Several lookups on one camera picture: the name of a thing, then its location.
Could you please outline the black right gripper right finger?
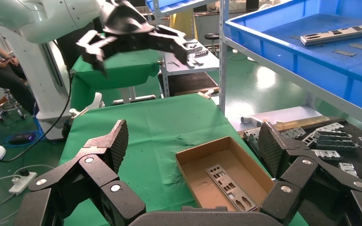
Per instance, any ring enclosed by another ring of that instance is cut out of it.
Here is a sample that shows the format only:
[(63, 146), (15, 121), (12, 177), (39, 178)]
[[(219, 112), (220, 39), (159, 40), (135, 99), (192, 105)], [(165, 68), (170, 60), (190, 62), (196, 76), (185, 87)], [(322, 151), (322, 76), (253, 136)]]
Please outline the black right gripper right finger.
[(362, 226), (362, 179), (320, 159), (302, 141), (283, 137), (269, 122), (259, 131), (261, 156), (277, 182), (260, 212), (287, 226), (303, 200), (319, 201), (328, 211)]

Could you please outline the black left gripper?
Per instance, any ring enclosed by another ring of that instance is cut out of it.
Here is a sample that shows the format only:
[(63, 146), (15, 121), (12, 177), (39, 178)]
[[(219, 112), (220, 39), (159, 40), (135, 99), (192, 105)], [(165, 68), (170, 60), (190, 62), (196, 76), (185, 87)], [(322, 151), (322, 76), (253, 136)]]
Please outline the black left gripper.
[(89, 30), (76, 42), (83, 61), (95, 71), (107, 75), (104, 61), (116, 52), (145, 49), (172, 53), (180, 63), (187, 63), (186, 34), (161, 24), (154, 28), (130, 2), (106, 0), (101, 5), (101, 16), (106, 37)]

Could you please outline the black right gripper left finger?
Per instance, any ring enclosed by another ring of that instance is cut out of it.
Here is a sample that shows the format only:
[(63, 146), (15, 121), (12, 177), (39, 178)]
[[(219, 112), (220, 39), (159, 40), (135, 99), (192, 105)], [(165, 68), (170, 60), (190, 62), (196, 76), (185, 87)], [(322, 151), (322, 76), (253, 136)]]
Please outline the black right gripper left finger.
[(125, 120), (89, 139), (77, 155), (33, 179), (16, 214), (16, 226), (62, 226), (76, 207), (90, 200), (112, 226), (127, 226), (146, 205), (118, 172), (128, 146)]

